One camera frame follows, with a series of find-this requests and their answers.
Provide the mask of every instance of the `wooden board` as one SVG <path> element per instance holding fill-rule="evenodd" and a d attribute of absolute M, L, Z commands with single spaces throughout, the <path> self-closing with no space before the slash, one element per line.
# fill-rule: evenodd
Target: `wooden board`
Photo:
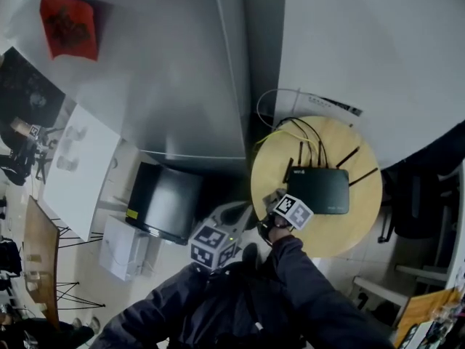
<path fill-rule="evenodd" d="M 340 121 L 322 116 L 302 118 L 321 136 L 330 168 L 334 168 L 357 146 L 360 150 L 341 167 L 349 172 L 350 181 L 378 167 L 373 151 L 353 129 Z M 302 125 L 311 140 L 318 143 L 310 128 Z M 303 136 L 294 124 L 288 122 L 280 129 Z M 252 169 L 251 194 L 255 212 L 261 220 L 266 215 L 263 198 L 277 188 L 287 188 L 283 177 L 289 158 L 297 164 L 300 140 L 286 133 L 278 133 L 266 140 L 260 148 Z M 314 166 L 317 159 L 313 153 Z M 302 161 L 308 164 L 309 153 L 304 144 Z M 377 171 L 349 189 L 349 213 L 316 214 L 302 231 L 294 235 L 304 242 L 304 251 L 310 257 L 333 257 L 355 246 L 370 231 L 379 213 L 382 195 L 381 173 Z"/>
<path fill-rule="evenodd" d="M 25 281 L 37 283 L 38 289 L 29 291 L 32 300 L 44 303 L 45 318 L 59 329 L 57 306 L 57 256 L 60 232 L 30 196 L 26 212 L 24 234 L 24 269 Z M 30 272 L 37 272 L 40 280 L 29 277 Z"/>
<path fill-rule="evenodd" d="M 460 293 L 456 289 L 445 289 L 432 294 L 412 297 L 405 308 L 399 325 L 397 326 L 395 347 L 399 347 L 408 333 L 408 330 L 414 324 L 431 321 L 432 313 L 435 310 L 440 309 L 448 303 L 458 303 L 459 301 Z"/>

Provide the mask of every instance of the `wooden table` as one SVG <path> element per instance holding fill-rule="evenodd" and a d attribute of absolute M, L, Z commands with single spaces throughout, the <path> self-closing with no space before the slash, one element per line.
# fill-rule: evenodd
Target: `wooden table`
<path fill-rule="evenodd" d="M 32 300 L 44 303 L 45 318 L 59 329 L 57 306 L 57 256 L 60 232 L 30 196 L 26 212 L 24 234 L 24 271 L 26 289 Z M 40 275 L 36 280 L 30 272 Z M 29 291 L 27 283 L 37 283 L 38 289 Z"/>
<path fill-rule="evenodd" d="M 378 167 L 370 146 L 346 124 L 322 116 L 307 116 L 302 119 L 315 128 L 321 136 L 330 168 L 334 168 L 347 154 L 360 146 L 358 153 L 341 166 L 349 172 L 350 181 Z M 310 139 L 318 144 L 310 128 L 303 124 L 302 128 Z M 302 131 L 291 122 L 285 123 L 280 129 L 303 137 Z M 286 133 L 278 133 L 268 138 L 261 146 L 255 158 L 251 177 L 252 201 L 260 220 L 266 215 L 262 199 L 277 188 L 287 188 L 287 185 L 283 184 L 283 177 L 289 158 L 293 158 L 296 165 L 299 145 L 299 139 Z M 316 155 L 313 153 L 314 166 L 317 162 Z M 309 159 L 307 144 L 304 144 L 302 162 L 308 164 Z M 294 235 L 304 242 L 304 251 L 309 257 L 336 256 L 352 248 L 370 231 L 379 213 L 381 195 L 381 173 L 377 171 L 350 187 L 350 208 L 347 214 L 316 214 L 302 231 L 295 231 Z"/>

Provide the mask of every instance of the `sticker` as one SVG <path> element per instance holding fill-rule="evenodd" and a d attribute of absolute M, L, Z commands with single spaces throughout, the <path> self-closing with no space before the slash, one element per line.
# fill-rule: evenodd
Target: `sticker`
<path fill-rule="evenodd" d="M 213 249 L 219 247 L 225 238 L 225 234 L 217 229 L 210 228 L 209 226 L 204 226 L 195 236 L 194 240 L 205 244 Z"/>
<path fill-rule="evenodd" d="M 313 216 L 313 211 L 303 201 L 289 194 L 282 197 L 273 211 L 284 217 L 297 230 L 302 230 Z"/>
<path fill-rule="evenodd" d="M 129 209 L 129 208 L 128 208 L 127 212 L 126 212 L 127 217 L 133 218 L 135 220 L 137 220 L 138 215 L 139 215 L 139 212 L 133 211 L 132 209 Z"/>
<path fill-rule="evenodd" d="M 205 249 L 202 249 L 195 244 L 190 247 L 190 257 L 199 262 L 202 265 L 205 265 L 209 268 L 213 265 L 213 254 Z"/>
<path fill-rule="evenodd" d="M 218 266 L 223 266 L 225 262 L 234 257 L 234 247 L 235 243 L 223 249 L 223 251 L 219 254 Z"/>
<path fill-rule="evenodd" d="M 40 127 L 33 125 L 33 126 L 31 127 L 31 131 L 29 132 L 29 134 L 30 134 L 32 137 L 37 137 L 37 135 L 39 134 L 39 130 L 40 130 Z"/>

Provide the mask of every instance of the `white box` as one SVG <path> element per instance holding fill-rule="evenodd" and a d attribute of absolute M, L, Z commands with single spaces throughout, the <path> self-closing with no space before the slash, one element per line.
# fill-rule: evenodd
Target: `white box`
<path fill-rule="evenodd" d="M 148 233 L 125 223 L 123 217 L 108 216 L 100 265 L 123 281 L 131 281 L 142 270 L 148 241 Z"/>

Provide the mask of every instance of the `shoe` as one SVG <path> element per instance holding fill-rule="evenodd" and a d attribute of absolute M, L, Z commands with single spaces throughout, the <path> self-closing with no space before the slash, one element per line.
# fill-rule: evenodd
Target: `shoe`
<path fill-rule="evenodd" d="M 71 326 L 74 327 L 74 329 L 80 329 L 82 327 L 82 321 L 81 319 L 79 318 L 74 318 L 74 321 L 73 323 L 71 324 Z"/>
<path fill-rule="evenodd" d="M 99 332 L 100 332 L 100 321 L 98 320 L 97 317 L 92 317 L 92 319 L 90 320 L 89 328 L 92 329 L 94 334 L 99 334 Z"/>
<path fill-rule="evenodd" d="M 255 270 L 260 266 L 261 260 L 259 247 L 256 243 L 250 243 L 242 253 L 242 262 L 251 265 Z"/>

